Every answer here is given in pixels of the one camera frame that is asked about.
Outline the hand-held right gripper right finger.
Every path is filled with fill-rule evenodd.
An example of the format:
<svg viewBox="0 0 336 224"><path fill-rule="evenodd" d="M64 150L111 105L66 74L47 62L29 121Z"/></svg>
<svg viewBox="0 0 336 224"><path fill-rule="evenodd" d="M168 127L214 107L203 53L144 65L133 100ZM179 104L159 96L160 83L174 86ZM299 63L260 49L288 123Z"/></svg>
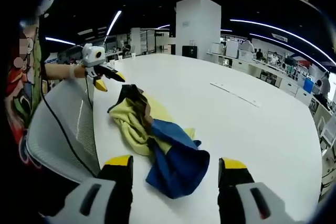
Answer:
<svg viewBox="0 0 336 224"><path fill-rule="evenodd" d="M234 159L219 159L217 204L221 223L296 223L284 201Z"/></svg>

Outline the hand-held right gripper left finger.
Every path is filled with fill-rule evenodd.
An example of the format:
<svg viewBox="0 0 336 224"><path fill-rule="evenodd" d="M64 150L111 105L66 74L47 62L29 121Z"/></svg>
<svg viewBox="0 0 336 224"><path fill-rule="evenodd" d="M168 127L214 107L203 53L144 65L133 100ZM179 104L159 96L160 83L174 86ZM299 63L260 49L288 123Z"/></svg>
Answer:
<svg viewBox="0 0 336 224"><path fill-rule="evenodd" d="M109 159L96 178L80 183L44 223L128 223L133 202L133 156Z"/></svg>

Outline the person's left hand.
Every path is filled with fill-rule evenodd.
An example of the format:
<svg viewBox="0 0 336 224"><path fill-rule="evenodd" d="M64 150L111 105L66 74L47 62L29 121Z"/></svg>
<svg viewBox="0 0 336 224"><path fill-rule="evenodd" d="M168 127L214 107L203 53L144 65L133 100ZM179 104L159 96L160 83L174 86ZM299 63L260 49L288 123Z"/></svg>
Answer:
<svg viewBox="0 0 336 224"><path fill-rule="evenodd" d="M85 78L86 77L86 69L84 65L71 65L69 69L69 78Z"/></svg>

